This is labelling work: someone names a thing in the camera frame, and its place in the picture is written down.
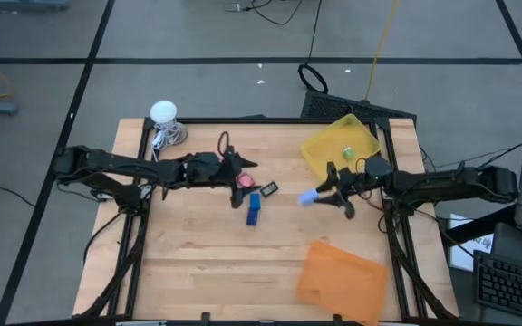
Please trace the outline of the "black computer keyboard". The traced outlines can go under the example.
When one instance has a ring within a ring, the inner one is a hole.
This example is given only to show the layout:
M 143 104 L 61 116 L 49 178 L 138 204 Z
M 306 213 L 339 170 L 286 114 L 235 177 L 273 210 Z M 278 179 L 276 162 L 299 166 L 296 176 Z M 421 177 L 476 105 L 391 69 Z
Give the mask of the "black computer keyboard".
M 522 262 L 482 251 L 473 253 L 475 302 L 522 317 Z

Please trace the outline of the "white paper sheet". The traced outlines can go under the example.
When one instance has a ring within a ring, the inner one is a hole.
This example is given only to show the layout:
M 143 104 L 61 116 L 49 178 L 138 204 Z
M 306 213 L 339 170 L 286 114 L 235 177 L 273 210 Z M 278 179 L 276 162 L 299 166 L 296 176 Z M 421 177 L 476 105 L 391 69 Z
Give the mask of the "white paper sheet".
M 473 271 L 473 258 L 470 254 L 475 251 L 490 253 L 493 246 L 493 234 L 468 240 L 449 249 L 449 266 L 463 271 Z

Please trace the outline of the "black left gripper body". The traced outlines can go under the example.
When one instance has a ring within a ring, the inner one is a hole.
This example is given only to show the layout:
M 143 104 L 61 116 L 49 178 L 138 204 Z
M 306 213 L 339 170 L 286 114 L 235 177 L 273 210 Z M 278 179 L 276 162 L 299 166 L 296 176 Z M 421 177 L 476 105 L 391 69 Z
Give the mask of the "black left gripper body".
M 186 187 L 233 187 L 237 172 L 228 156 L 215 152 L 188 154 L 183 159 Z

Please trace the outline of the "orange plastic bin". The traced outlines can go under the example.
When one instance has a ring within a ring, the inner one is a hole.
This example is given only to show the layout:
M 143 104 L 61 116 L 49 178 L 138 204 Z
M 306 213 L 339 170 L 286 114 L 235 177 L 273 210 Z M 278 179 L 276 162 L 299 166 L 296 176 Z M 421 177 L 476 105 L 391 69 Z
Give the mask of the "orange plastic bin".
M 364 326 L 377 326 L 388 274 L 382 264 L 313 241 L 298 280 L 297 297 Z

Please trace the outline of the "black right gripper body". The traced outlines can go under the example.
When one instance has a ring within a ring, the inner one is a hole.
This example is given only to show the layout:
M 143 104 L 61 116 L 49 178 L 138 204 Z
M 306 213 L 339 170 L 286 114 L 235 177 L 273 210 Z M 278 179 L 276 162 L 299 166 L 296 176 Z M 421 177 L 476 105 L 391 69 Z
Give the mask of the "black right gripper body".
M 349 168 L 339 171 L 340 191 L 345 194 L 357 194 L 373 190 L 381 187 L 392 172 L 392 165 L 384 158 L 367 158 L 363 172 L 352 172 Z

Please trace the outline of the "pale lilac block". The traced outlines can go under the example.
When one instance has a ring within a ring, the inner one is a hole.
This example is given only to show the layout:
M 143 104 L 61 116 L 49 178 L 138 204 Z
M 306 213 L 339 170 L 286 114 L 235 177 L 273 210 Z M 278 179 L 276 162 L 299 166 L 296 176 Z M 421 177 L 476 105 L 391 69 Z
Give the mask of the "pale lilac block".
M 298 203 L 301 206 L 310 206 L 318 197 L 319 193 L 315 189 L 308 190 L 298 197 Z

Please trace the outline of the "grey floor box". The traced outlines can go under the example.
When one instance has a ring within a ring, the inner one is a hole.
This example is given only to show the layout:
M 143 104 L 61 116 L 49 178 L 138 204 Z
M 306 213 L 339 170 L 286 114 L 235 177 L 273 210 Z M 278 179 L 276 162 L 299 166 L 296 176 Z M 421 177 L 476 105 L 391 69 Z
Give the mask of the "grey floor box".
M 0 0 L 2 11 L 62 11 L 72 0 Z

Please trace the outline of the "yellow plastic bin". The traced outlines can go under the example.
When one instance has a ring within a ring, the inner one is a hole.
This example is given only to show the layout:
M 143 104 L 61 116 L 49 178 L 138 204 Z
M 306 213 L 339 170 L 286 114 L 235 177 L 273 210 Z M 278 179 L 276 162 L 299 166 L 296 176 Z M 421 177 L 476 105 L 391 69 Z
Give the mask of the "yellow plastic bin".
M 343 158 L 343 148 L 352 147 L 354 158 Z M 301 152 L 321 181 L 326 180 L 326 165 L 333 162 L 337 170 L 363 171 L 364 161 L 381 150 L 379 141 L 353 114 L 347 114 L 307 139 Z

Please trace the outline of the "white mushroom-shaped lamp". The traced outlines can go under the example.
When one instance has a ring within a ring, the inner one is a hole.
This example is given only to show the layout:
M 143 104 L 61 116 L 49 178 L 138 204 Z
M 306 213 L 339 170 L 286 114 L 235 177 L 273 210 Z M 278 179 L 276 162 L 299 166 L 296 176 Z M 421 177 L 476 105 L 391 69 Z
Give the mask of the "white mushroom-shaped lamp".
M 150 108 L 156 135 L 152 141 L 155 149 L 164 149 L 182 143 L 188 136 L 187 127 L 176 119 L 177 106 L 172 101 L 157 101 Z

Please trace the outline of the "black aluminium table frame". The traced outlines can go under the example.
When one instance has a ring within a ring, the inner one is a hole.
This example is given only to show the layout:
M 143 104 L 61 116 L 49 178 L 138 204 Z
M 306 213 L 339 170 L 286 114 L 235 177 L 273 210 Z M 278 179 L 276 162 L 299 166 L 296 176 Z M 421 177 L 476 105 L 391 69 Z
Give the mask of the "black aluminium table frame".
M 188 139 L 166 149 L 164 158 L 215 151 L 228 131 L 240 154 L 259 164 L 248 169 L 258 184 L 275 181 L 278 191 L 262 201 L 257 226 L 246 226 L 248 200 L 232 209 L 228 189 L 181 189 L 161 200 L 154 191 L 140 267 L 123 280 L 115 313 L 136 319 L 212 321 L 330 321 L 332 313 L 296 297 L 308 245 L 321 240 L 392 270 L 381 212 L 351 197 L 357 216 L 347 220 L 332 206 L 302 207 L 297 196 L 320 180 L 307 166 L 301 144 L 331 122 L 246 119 L 188 123 Z M 121 240 L 135 238 L 139 218 L 120 217 L 94 241 L 83 269 L 74 314 L 90 308 L 111 279 Z M 409 221 L 420 276 L 453 314 L 459 315 L 440 231 L 434 219 L 417 213 Z

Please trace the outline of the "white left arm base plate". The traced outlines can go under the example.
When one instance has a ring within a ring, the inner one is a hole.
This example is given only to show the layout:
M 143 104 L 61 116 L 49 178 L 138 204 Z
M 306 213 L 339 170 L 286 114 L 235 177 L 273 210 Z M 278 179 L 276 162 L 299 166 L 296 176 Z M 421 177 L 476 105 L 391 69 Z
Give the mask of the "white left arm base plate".
M 141 199 L 147 198 L 149 194 L 154 190 L 153 185 L 148 183 L 139 185 L 139 189 Z M 108 195 L 103 190 L 91 189 L 90 194 L 93 197 L 95 197 L 99 202 L 103 202 L 105 200 L 113 200 L 113 196 Z

